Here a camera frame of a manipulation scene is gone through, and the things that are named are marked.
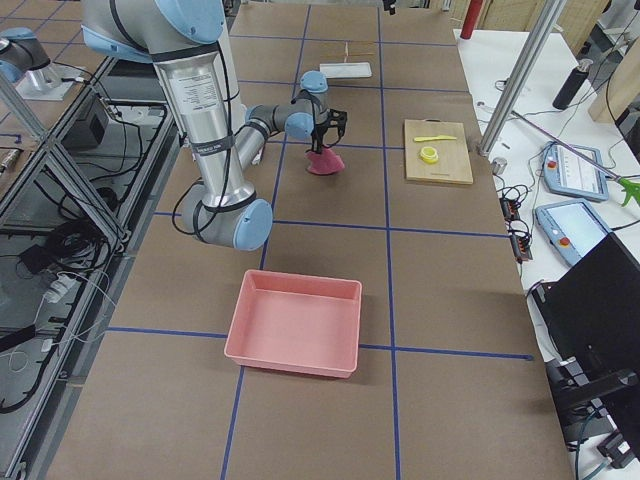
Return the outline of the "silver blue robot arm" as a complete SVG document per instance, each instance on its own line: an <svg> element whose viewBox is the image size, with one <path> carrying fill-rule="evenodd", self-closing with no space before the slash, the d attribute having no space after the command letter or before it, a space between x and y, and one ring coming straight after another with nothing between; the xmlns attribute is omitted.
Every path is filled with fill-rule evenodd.
<svg viewBox="0 0 640 480"><path fill-rule="evenodd" d="M25 100L62 101L75 83L55 65L35 33L26 27L1 32L1 74Z"/></svg>
<svg viewBox="0 0 640 480"><path fill-rule="evenodd" d="M201 178L181 207L181 233L204 243L252 251L267 240L271 205L257 197L243 172L266 141L281 132L308 139L321 153L323 137L343 133L347 116L330 108L319 71L302 76L286 105L251 108L232 124L232 71L220 42L226 30L220 1L85 1L84 41L121 60L150 64Z"/></svg>

